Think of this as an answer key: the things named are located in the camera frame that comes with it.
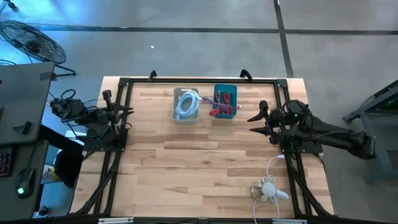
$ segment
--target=teal plastic bin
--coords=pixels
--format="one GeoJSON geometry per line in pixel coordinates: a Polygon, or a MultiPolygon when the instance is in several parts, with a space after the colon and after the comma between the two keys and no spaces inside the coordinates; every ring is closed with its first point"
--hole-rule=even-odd
{"type": "Polygon", "coordinates": [[[221,97],[220,97],[220,101],[221,103],[225,103],[224,102],[224,93],[229,93],[230,96],[230,104],[233,107],[233,114],[217,114],[215,117],[216,118],[223,118],[223,119],[232,119],[235,115],[236,115],[236,98],[237,98],[237,94],[238,94],[238,88],[236,87],[236,85],[224,85],[224,84],[216,84],[214,86],[214,97],[213,97],[213,101],[217,102],[216,99],[216,93],[217,91],[220,91],[221,93],[221,97]]]}

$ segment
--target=black fan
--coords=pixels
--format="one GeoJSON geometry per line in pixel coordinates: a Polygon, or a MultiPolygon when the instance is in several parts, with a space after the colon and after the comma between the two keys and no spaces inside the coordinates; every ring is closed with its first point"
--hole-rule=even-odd
{"type": "Polygon", "coordinates": [[[54,40],[39,30],[18,21],[0,22],[0,34],[12,46],[42,62],[54,62],[58,68],[72,73],[57,75],[76,75],[76,72],[60,66],[67,59],[65,51],[54,40]]]}

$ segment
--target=concrete floor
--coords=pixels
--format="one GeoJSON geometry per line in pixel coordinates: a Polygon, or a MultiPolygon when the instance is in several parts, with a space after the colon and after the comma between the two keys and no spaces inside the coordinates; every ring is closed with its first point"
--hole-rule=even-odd
{"type": "MultiPolygon", "coordinates": [[[[20,12],[6,7],[0,21],[105,27],[278,28],[272,0],[14,2],[20,12]]],[[[286,29],[398,29],[398,2],[394,0],[279,2],[286,29]]],[[[237,76],[245,68],[255,77],[286,77],[278,34],[45,33],[65,49],[64,66],[78,72],[76,77],[55,82],[51,87],[54,95],[74,88],[77,98],[90,100],[98,96],[104,75],[149,75],[151,70],[158,75],[227,77],[237,76]]],[[[314,115],[328,123],[346,126],[343,115],[398,77],[396,35],[287,35],[287,43],[294,77],[304,78],[314,115]]],[[[0,42],[0,49],[2,59],[29,63],[6,42],[0,42]]],[[[67,130],[48,108],[43,123],[60,133],[67,130]]],[[[351,127],[361,128],[357,123],[351,127]]],[[[49,150],[48,161],[53,161],[56,151],[49,150]]],[[[365,184],[364,173],[376,171],[376,163],[339,149],[325,147],[324,160],[337,215],[398,222],[398,181],[365,184]]],[[[63,215],[71,199],[72,192],[62,184],[50,184],[45,186],[42,204],[52,209],[51,215],[63,215]]]]}

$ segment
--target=wooden table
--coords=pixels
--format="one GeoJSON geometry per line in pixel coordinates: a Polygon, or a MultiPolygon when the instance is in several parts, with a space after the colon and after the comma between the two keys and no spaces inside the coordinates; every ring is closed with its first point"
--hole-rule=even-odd
{"type": "MultiPolygon", "coordinates": [[[[113,101],[119,78],[103,79],[101,92],[111,90],[113,101]]],[[[302,79],[288,79],[288,84],[291,99],[308,101],[302,79]]],[[[211,105],[200,105],[196,125],[172,121],[174,88],[195,87],[200,96],[212,98],[214,85],[134,84],[130,105],[135,113],[127,119],[132,129],[119,166],[112,216],[252,217],[250,186],[265,176],[267,162],[280,150],[268,138],[249,131],[263,126],[263,121],[246,120],[258,113],[260,100],[267,100],[270,109],[276,107],[274,89],[268,84],[237,84],[238,104],[243,107],[231,120],[209,116],[211,105]]],[[[98,106],[105,106],[101,94],[99,98],[98,106]]],[[[96,152],[83,162],[71,212],[81,208],[97,187],[103,157],[104,153],[96,152]]],[[[311,154],[302,157],[309,189],[333,213],[322,163],[311,154]]],[[[273,160],[269,172],[276,186],[290,195],[285,161],[273,160]]],[[[298,194],[304,211],[301,191],[298,194]]],[[[279,207],[280,217],[294,217],[291,199],[280,199],[279,207]]],[[[257,203],[256,217],[277,217],[275,204],[257,203]]]]}

